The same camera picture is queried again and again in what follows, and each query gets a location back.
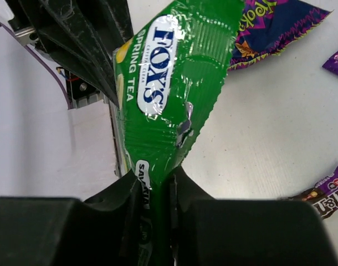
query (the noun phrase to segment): metal bolt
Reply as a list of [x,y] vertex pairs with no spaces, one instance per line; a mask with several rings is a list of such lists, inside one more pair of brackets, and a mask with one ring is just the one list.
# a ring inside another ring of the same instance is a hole
[[88,87],[87,83],[82,83],[79,86],[79,90],[80,91],[85,91],[87,89],[87,87]]

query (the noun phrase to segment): white tabletop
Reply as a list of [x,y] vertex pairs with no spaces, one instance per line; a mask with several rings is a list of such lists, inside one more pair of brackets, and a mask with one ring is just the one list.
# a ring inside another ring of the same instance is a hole
[[[136,33],[170,0],[128,2]],[[338,76],[321,68],[338,50],[338,0],[308,2],[334,11],[281,56],[229,73],[183,163],[214,197],[292,196],[338,164]],[[338,253],[338,211],[324,225]]]

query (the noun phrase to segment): white surface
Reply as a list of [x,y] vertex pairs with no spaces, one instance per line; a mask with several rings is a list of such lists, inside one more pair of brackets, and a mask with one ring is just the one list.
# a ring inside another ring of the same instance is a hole
[[0,28],[0,195],[85,199],[117,179],[115,161],[109,106],[68,111],[50,74]]
[[[169,2],[129,0],[135,33]],[[321,69],[338,50],[338,0],[308,2],[334,11],[281,56],[229,73],[183,163],[215,197],[292,196],[338,164],[338,77]],[[338,211],[324,224],[338,253]]]
[[5,0],[0,0],[0,22],[8,25],[8,21],[14,18],[14,14]]

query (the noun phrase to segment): white oval label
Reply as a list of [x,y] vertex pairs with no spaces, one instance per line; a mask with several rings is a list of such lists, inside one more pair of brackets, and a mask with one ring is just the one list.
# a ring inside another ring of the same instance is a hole
[[161,114],[167,104],[177,32],[178,20],[171,15],[158,17],[148,30],[137,95],[138,106],[146,114]]

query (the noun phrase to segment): green candy bag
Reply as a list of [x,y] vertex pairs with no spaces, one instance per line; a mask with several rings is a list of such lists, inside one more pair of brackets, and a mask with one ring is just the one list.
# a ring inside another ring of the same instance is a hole
[[120,142],[143,191],[139,265],[172,262],[167,176],[217,101],[243,8],[176,0],[114,52]]

